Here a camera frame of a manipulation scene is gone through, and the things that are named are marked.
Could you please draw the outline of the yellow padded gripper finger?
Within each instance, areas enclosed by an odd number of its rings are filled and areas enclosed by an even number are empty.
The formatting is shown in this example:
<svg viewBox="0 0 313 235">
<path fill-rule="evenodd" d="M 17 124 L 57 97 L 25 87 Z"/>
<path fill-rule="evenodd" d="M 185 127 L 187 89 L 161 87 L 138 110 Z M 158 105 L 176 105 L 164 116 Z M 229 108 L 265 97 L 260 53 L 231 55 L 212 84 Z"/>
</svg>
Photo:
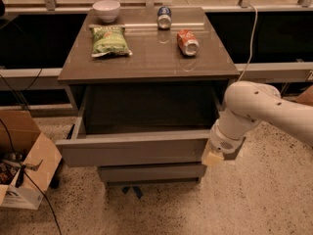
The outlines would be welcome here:
<svg viewBox="0 0 313 235">
<path fill-rule="evenodd" d="M 218 165 L 224 161 L 224 156 L 221 152 L 217 152 L 212 148 L 210 141 L 206 142 L 205 148 L 201 156 L 201 163 L 206 166 Z"/>
</svg>

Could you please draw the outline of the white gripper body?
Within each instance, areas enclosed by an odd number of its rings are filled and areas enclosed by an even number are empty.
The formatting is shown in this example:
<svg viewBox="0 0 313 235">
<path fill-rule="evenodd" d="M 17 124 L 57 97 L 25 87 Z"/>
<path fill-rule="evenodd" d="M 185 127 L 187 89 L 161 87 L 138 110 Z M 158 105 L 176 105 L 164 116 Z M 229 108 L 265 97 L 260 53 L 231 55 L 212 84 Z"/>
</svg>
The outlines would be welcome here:
<svg viewBox="0 0 313 235">
<path fill-rule="evenodd" d="M 209 145 L 218 153 L 221 153 L 225 161 L 235 160 L 245 143 L 246 138 L 232 139 L 219 128 L 219 121 L 217 120 L 209 131 Z"/>
</svg>

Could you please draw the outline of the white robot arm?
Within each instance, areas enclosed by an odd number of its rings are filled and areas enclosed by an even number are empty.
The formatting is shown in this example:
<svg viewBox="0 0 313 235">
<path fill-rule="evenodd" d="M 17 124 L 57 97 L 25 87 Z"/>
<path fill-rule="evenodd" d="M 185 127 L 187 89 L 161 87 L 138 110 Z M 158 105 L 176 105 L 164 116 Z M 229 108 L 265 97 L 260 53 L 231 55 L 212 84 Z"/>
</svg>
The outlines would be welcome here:
<svg viewBox="0 0 313 235">
<path fill-rule="evenodd" d="M 225 110 L 209 130 L 203 165 L 217 165 L 227 155 L 236 155 L 246 134 L 262 121 L 313 146 L 313 107 L 282 99 L 274 86 L 238 81 L 227 88 L 224 100 Z"/>
</svg>

